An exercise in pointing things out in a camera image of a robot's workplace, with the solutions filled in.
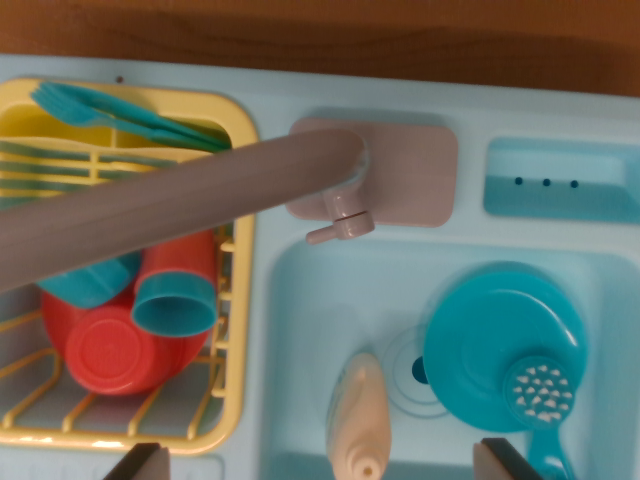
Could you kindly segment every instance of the wooden surface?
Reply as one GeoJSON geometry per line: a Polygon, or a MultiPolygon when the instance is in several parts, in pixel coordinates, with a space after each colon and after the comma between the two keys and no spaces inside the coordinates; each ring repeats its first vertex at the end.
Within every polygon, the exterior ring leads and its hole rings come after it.
{"type": "Polygon", "coordinates": [[[0,52],[640,96],[640,2],[0,0],[0,52]]]}

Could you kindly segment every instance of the yellow dish rack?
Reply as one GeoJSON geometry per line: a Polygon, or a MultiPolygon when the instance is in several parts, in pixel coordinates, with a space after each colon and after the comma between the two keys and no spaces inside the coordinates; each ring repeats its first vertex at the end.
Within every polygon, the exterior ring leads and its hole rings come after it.
{"type": "MultiPolygon", "coordinates": [[[[29,94],[38,83],[36,79],[19,79],[0,85],[0,200],[5,202],[4,208],[11,206],[12,202],[18,204],[46,198],[122,175],[144,173],[167,160],[179,163],[206,154],[161,147],[105,127],[65,125],[47,115],[31,100],[29,94]]],[[[207,129],[214,135],[228,135],[234,147],[257,141],[255,128],[247,114],[219,95],[78,84],[115,95],[173,120],[207,129]]],[[[236,220],[231,228],[216,229],[220,286],[218,311],[221,314],[212,329],[207,355],[201,354],[193,362],[208,367],[208,375],[202,376],[202,381],[206,382],[202,386],[204,394],[198,399],[189,399],[197,400],[197,407],[190,414],[184,431],[157,434],[145,433],[141,428],[162,396],[164,385],[134,399],[135,408],[127,410],[131,415],[121,431],[77,427],[83,417],[90,415],[93,406],[100,403],[100,396],[90,392],[84,392],[72,403],[68,399],[63,402],[68,408],[56,428],[48,424],[22,425],[21,417],[53,395],[64,376],[62,359],[53,348],[44,346],[0,365],[0,382],[12,379],[17,384],[20,384],[21,372],[26,372],[37,362],[48,359],[50,365],[50,372],[42,382],[2,412],[0,443],[128,450],[139,442],[160,442],[176,454],[199,454],[224,442],[233,432],[242,412],[253,233],[253,216],[236,220]],[[213,401],[218,402],[215,424],[209,422],[212,428],[203,432],[203,415],[213,401]]],[[[32,327],[35,332],[41,329],[38,325],[41,321],[38,310],[21,312],[15,317],[5,316],[0,323],[0,337],[32,327]]],[[[176,392],[182,391],[181,387],[176,388],[176,392]]]]}

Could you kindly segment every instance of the toy kitchen sink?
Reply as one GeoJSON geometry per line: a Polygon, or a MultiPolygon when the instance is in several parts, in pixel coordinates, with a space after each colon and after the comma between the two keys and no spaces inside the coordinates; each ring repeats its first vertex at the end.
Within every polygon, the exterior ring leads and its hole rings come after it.
{"type": "MultiPolygon", "coordinates": [[[[380,359],[391,400],[393,446],[384,478],[471,479],[472,445],[495,434],[449,414],[414,367],[443,292],[470,271],[511,261],[553,280],[584,322],[586,373],[560,428],[576,477],[640,476],[637,100],[0,57],[0,81],[25,76],[98,83],[120,76],[128,85],[217,93],[248,114],[261,140],[287,135],[306,118],[439,127],[455,137],[455,195],[442,221],[379,224],[362,238],[311,246],[305,236],[326,222],[294,217],[285,206],[257,214],[239,421],[214,450],[175,455],[172,478],[331,479],[325,456],[331,392],[348,359],[366,350],[380,359]]],[[[2,318],[24,301],[17,293],[4,296],[2,318]]],[[[162,415],[154,421],[162,423],[162,415]]],[[[525,453],[526,434],[506,437],[525,453]]],[[[31,448],[47,442],[43,434],[2,446],[0,471],[12,479],[100,479],[120,456],[110,450],[122,448],[108,441],[90,451],[31,448]]]]}

